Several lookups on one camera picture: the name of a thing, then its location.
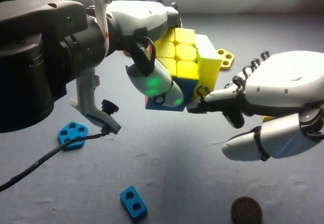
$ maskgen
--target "black cable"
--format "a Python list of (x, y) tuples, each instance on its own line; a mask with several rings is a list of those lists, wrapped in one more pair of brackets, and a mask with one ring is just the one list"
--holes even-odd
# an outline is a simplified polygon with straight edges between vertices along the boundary
[(100, 137), (105, 136), (105, 135), (107, 135), (107, 133), (103, 132), (103, 133), (100, 133), (100, 134), (89, 135), (89, 136), (85, 136), (85, 137), (80, 137), (80, 138), (75, 138), (75, 139), (68, 140), (64, 144), (62, 144), (62, 145), (56, 147), (55, 149), (51, 150), (50, 152), (48, 152), (46, 155), (44, 155), (42, 158), (40, 158), (38, 161), (36, 161), (30, 167), (28, 167), (25, 171), (19, 173), (18, 175), (16, 175), (13, 178), (11, 178), (8, 182), (6, 182), (3, 185), (1, 185), (0, 186), (0, 192), (6, 190), (8, 188), (10, 188), (12, 185), (16, 184), (17, 182), (19, 182), (20, 180), (22, 180), (24, 177), (26, 177), (27, 175), (31, 174), (41, 164), (43, 164), (45, 161), (47, 161), (49, 158), (51, 158), (56, 153), (58, 153), (61, 150), (63, 150), (68, 145), (70, 145), (72, 143), (75, 143), (75, 142), (87, 140), (87, 139), (100, 138)]

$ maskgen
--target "blue block with two holes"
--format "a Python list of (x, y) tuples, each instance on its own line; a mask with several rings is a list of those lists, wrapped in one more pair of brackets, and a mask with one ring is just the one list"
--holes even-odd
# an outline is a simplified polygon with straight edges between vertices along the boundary
[[(61, 129), (57, 135), (59, 136), (60, 144), (64, 144), (70, 139), (80, 138), (84, 137), (88, 134), (88, 128), (82, 124), (78, 124), (76, 122), (70, 122), (68, 125), (66, 125), (63, 129)], [(64, 150), (74, 150), (81, 148), (84, 146), (85, 140), (80, 142), (75, 142), (70, 145), (68, 145)]]
[(132, 220), (138, 221), (147, 213), (144, 201), (133, 186), (121, 192), (119, 197)]

